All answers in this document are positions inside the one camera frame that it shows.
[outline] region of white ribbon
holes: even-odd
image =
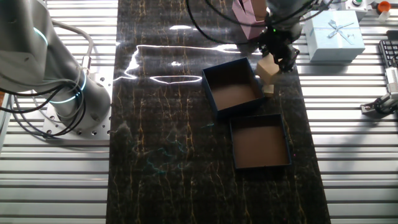
[[[344,28],[344,27],[349,26],[349,25],[352,25],[352,24],[354,24],[354,22],[352,22],[352,23],[350,23],[350,24],[345,24],[345,25],[337,26],[337,24],[336,24],[335,21],[330,20],[329,25],[330,25],[332,28],[334,28],[335,31],[333,31],[332,33],[330,33],[328,37],[329,37],[329,38],[332,38],[332,37],[334,37],[337,33],[339,33],[345,40],[347,40],[347,42],[348,42],[349,44],[354,45],[354,43],[352,43],[352,42],[348,39],[348,37],[343,33],[343,31],[341,31],[341,28]]]

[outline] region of metal slat surface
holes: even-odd
[[[333,224],[398,223],[397,116],[375,120],[359,108],[387,92],[378,44],[398,30],[398,10],[391,14],[385,24],[371,13],[363,19],[366,50],[351,64],[297,62]]]
[[[91,71],[106,78],[113,76],[117,6],[116,0],[49,0],[54,19],[92,35],[96,48]],[[387,30],[398,30],[398,10],[392,9],[391,14],[385,24],[378,23],[376,16],[363,19],[366,50],[351,64],[311,64],[305,36],[295,43],[302,52],[297,68],[334,224],[398,223],[397,118],[391,115],[375,121],[359,110],[361,103],[386,92],[377,45],[387,39]],[[67,30],[57,28],[57,32],[80,61],[86,40]],[[32,106],[30,99],[21,101]],[[27,116],[42,126],[40,114]],[[49,143],[24,134],[15,121],[9,123],[0,155],[0,168],[5,171],[0,172],[0,202],[7,201],[0,203],[0,214],[8,217],[0,215],[0,223],[104,224],[106,204],[101,201],[108,186],[107,143]],[[7,192],[15,196],[4,196]],[[84,203],[91,199],[100,203]]]
[[[96,79],[112,80],[118,1],[49,0],[48,8],[54,19],[91,34],[90,71]],[[81,62],[88,42],[55,30]],[[23,108],[34,107],[30,98],[19,101]],[[38,111],[26,117],[43,126]],[[105,224],[108,171],[109,141],[45,141],[27,134],[12,118],[0,154],[0,223]]]

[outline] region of light blue gift box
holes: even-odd
[[[352,61],[365,50],[355,11],[323,11],[306,21],[303,29],[312,62]]]

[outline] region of pink box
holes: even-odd
[[[260,36],[262,30],[265,29],[265,22],[264,20],[258,21],[258,19],[265,18],[265,0],[243,0],[243,7],[239,0],[234,0],[232,10],[239,22],[253,25],[264,25],[264,27],[241,26],[248,40]]]

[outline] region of black cable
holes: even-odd
[[[317,13],[315,13],[315,14],[312,15],[312,16],[308,16],[307,18],[302,19],[302,20],[300,20],[299,22],[305,22],[305,21],[310,20],[310,19],[314,18],[315,16],[321,14],[323,11],[325,11],[326,9],[329,8],[329,6],[332,4],[333,1],[334,1],[334,0],[330,0],[330,1],[328,2],[328,4],[324,5],[324,7],[323,7],[322,9],[320,9]]]
[[[55,91],[51,94],[51,96],[50,96],[44,103],[42,103],[40,106],[38,106],[38,107],[36,107],[36,108],[32,108],[32,109],[28,109],[28,110],[23,110],[23,111],[21,111],[21,110],[10,110],[10,109],[7,109],[7,108],[0,107],[0,110],[5,111],[5,112],[8,112],[8,113],[17,113],[17,114],[24,114],[24,113],[30,113],[30,112],[37,111],[37,110],[43,108],[47,103],[49,103],[49,102],[52,100],[52,98],[54,98],[55,95],[56,95],[59,91],[61,91],[62,89],[63,89],[63,86],[58,87],[58,90],[55,90]]]
[[[80,95],[80,96],[83,96],[83,93],[81,92],[81,89],[78,88],[77,90],[78,90],[78,96],[79,96],[79,95]],[[76,97],[77,107],[78,107],[78,105],[80,105],[79,97],[78,97],[78,96]],[[15,97],[15,101],[16,101],[17,108],[20,110],[21,108],[19,107],[19,103],[18,103],[18,101],[17,101],[17,98],[16,98],[16,96],[14,96],[14,97]],[[36,131],[38,131],[38,133],[32,132],[32,131],[30,131],[29,129],[27,129],[27,128],[18,120],[18,118],[17,118],[17,116],[16,116],[15,113],[13,113],[12,115],[13,115],[15,121],[17,121],[17,123],[21,126],[21,128],[24,129],[25,131],[27,131],[28,133],[30,133],[30,134],[32,134],[32,135],[35,135],[35,136],[42,136],[42,137],[45,137],[45,138],[53,138],[53,137],[55,137],[55,136],[61,136],[61,135],[64,135],[64,134],[67,134],[67,133],[73,131],[73,130],[81,123],[81,121],[82,121],[82,119],[84,118],[85,113],[86,113],[86,101],[84,100],[83,97],[81,98],[81,100],[83,100],[83,112],[82,112],[82,114],[81,114],[81,116],[80,116],[80,119],[77,121],[77,123],[76,123],[75,125],[73,125],[74,122],[76,121],[77,117],[78,117],[78,113],[77,113],[77,114],[73,117],[72,122],[71,122],[64,130],[60,131],[60,132],[57,133],[57,134],[49,134],[49,133],[45,133],[45,132],[39,130],[39,129],[36,128],[32,123],[30,123],[30,122],[26,119],[26,117],[25,117],[23,114],[21,114],[22,119],[23,119],[30,127],[32,127],[33,129],[35,129]]]
[[[65,85],[66,85],[66,84],[59,85],[59,86],[56,86],[56,87],[54,87],[54,88],[51,88],[51,89],[49,89],[49,90],[46,90],[46,91],[43,91],[43,92],[40,92],[40,93],[29,93],[29,94],[27,94],[27,93],[17,93],[17,92],[14,92],[14,91],[5,90],[5,89],[3,89],[3,88],[0,88],[0,91],[1,91],[1,92],[4,92],[4,93],[11,94],[11,95],[16,95],[16,96],[32,97],[32,96],[41,96],[41,95],[45,95],[45,94],[47,94],[47,93],[51,93],[51,92],[53,92],[53,91],[55,91],[55,90],[58,90],[61,86],[65,86]]]
[[[342,0],[342,1],[338,1],[338,2],[333,2],[332,4],[343,3],[343,2],[346,2],[346,1],[348,1],[348,0]]]
[[[238,25],[241,25],[241,26],[248,26],[248,27],[265,27],[264,25],[247,24],[247,23],[243,23],[243,22],[236,21],[236,20],[234,20],[234,19],[232,19],[232,18],[230,18],[230,17],[224,15],[224,14],[223,14],[222,12],[220,12],[219,10],[217,10],[217,8],[214,7],[214,5],[212,5],[212,4],[209,2],[209,0],[205,0],[205,2],[206,2],[206,4],[207,4],[209,7],[211,7],[211,9],[212,9],[213,11],[215,11],[218,15],[220,15],[222,18],[224,18],[224,19],[226,19],[227,21],[230,21],[230,22],[232,22],[232,23],[234,23],[234,24],[238,24]],[[289,16],[287,16],[287,17],[285,17],[285,18],[282,18],[282,19],[279,20],[279,21],[275,21],[275,22],[270,23],[270,24],[267,24],[267,25],[269,25],[269,26],[274,26],[274,25],[280,24],[281,22],[287,21],[287,20],[293,18],[294,16],[296,16],[298,13],[302,12],[302,11],[303,11],[304,9],[306,9],[307,7],[309,7],[313,2],[314,2],[314,0],[309,1],[309,2],[305,3],[300,9],[298,9],[298,10],[295,11],[295,12],[293,12],[291,15],[289,15]]]
[[[199,33],[201,35],[203,35],[204,37],[206,37],[208,40],[211,40],[213,42],[219,43],[219,44],[236,44],[236,45],[246,45],[249,44],[250,42],[238,42],[238,43],[234,43],[234,42],[225,42],[223,40],[216,40],[212,37],[210,37],[209,35],[207,35],[206,33],[204,33],[204,31],[199,27],[199,25],[197,24],[197,22],[195,21],[195,19],[193,18],[192,15],[192,11],[191,8],[189,6],[189,0],[185,0],[185,5],[187,6],[187,11],[188,11],[188,15],[192,21],[192,24],[196,27],[196,29],[199,31]]]

